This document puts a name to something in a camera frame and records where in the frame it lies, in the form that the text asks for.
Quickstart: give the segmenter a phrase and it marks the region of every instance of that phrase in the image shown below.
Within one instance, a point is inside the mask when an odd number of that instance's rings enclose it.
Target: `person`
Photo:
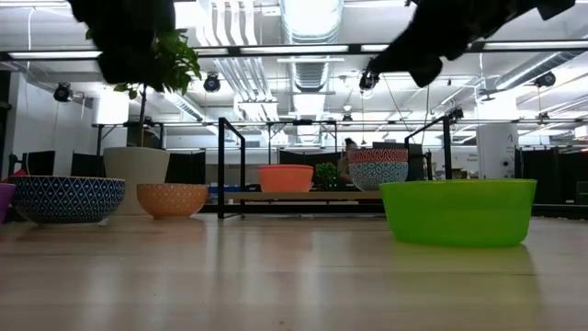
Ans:
[[[353,179],[349,175],[349,155],[357,150],[357,144],[351,138],[345,139],[345,156],[339,160],[337,172],[339,178],[346,184],[353,184]]]

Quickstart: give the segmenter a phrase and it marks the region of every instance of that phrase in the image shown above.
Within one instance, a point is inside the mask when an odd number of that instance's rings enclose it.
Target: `white planter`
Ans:
[[[137,201],[137,184],[165,182],[169,152],[153,148],[116,147],[104,150],[107,177],[126,181],[125,199],[115,212],[117,215],[146,215]]]

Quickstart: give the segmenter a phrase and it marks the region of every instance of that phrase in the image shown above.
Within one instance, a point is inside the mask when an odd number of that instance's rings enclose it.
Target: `stacked bowl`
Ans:
[[[363,191],[377,191],[384,183],[403,182],[408,176],[408,150],[365,149],[349,155],[349,175]]]

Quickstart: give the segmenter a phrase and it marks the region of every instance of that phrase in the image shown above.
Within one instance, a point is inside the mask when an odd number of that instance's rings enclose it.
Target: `green bowl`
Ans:
[[[535,180],[433,180],[379,186],[400,241],[497,247],[525,240]]]

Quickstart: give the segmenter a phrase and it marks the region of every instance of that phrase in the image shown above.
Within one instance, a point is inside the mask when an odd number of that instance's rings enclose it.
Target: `orange patterned bowl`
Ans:
[[[137,199],[154,218],[189,217],[206,203],[209,187],[189,184],[139,184]]]

